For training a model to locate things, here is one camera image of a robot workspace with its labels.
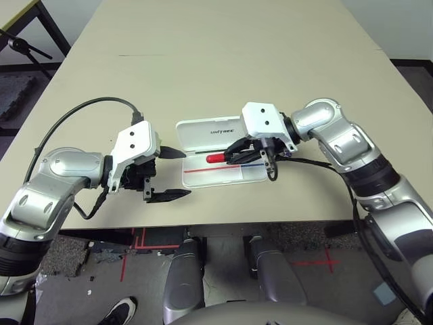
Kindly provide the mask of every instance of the blue line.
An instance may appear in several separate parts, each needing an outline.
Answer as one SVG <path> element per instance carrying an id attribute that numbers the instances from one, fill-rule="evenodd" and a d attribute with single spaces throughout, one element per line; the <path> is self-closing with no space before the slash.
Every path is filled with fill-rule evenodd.
<path id="1" fill-rule="evenodd" d="M 264 166 L 265 164 L 251 164 L 251 165 L 241 165 L 241 167 L 257 167 L 257 166 Z"/>

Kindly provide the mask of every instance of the robotic arm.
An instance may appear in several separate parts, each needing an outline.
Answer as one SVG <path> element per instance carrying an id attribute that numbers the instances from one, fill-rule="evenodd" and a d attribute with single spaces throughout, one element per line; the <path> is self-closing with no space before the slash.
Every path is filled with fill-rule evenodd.
<path id="1" fill-rule="evenodd" d="M 362 128 L 344 117 L 339 103 L 313 100 L 290 118 L 272 104 L 247 103 L 242 120 L 246 137 L 226 150 L 227 163 L 261 156 L 269 178 L 275 180 L 279 156 L 297 151 L 301 140 L 317 139 L 322 153 L 369 213 L 365 220 L 379 246 L 387 257 L 410 267 L 422 309 L 432 313 L 433 212 Z"/>
<path id="2" fill-rule="evenodd" d="M 147 202 L 175 200 L 190 191 L 155 193 L 150 178 L 156 175 L 157 157 L 184 156 L 160 146 L 158 134 L 147 121 L 121 131 L 109 156 L 76 148 L 51 151 L 35 177 L 18 190 L 0 220 L 0 324 L 22 321 L 30 303 L 28 291 L 31 295 L 42 258 L 74 206 L 76 193 L 99 185 L 104 188 L 90 216 L 84 214 L 87 219 L 107 194 L 117 193 L 120 187 L 143 191 Z"/>

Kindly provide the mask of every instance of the table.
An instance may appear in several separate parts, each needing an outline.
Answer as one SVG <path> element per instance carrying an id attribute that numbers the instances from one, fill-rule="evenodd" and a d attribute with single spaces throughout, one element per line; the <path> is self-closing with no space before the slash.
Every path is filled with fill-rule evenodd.
<path id="1" fill-rule="evenodd" d="M 41 0 L 2 0 L 0 3 L 0 29 L 12 35 L 20 33 L 36 17 L 66 56 L 70 45 Z M 0 34 L 0 51 L 7 46 L 7 40 Z"/>
<path id="2" fill-rule="evenodd" d="M 46 130 L 105 95 L 134 103 L 174 148 L 180 120 L 239 115 L 248 101 L 290 114 L 314 98 L 335 98 L 433 206 L 432 115 L 338 0 L 103 1 L 0 162 L 3 210 Z M 109 154 L 130 117 L 117 103 L 86 108 L 45 152 Z M 324 160 L 315 141 L 299 150 Z M 89 221 L 72 211 L 63 229 L 351 218 L 337 175 L 295 163 L 279 171 L 276 182 L 196 189 L 169 203 L 146 204 L 142 193 L 121 190 Z M 181 161 L 158 160 L 153 185 L 181 188 Z M 98 194 L 83 190 L 76 201 L 89 212 Z"/>

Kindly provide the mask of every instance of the red marker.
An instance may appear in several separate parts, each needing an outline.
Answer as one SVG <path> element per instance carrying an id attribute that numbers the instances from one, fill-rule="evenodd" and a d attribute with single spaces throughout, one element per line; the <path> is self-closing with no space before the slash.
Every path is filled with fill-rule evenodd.
<path id="1" fill-rule="evenodd" d="M 210 154 L 206 157 L 206 161 L 209 164 L 223 163 L 225 162 L 225 156 L 224 154 Z"/>

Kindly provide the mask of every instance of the case lid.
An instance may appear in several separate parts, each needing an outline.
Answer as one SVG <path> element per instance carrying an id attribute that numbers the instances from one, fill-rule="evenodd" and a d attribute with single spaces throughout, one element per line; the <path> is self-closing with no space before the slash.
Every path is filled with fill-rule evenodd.
<path id="1" fill-rule="evenodd" d="M 176 130 L 182 149 L 187 152 L 225 150 L 245 136 L 239 116 L 180 121 Z"/>

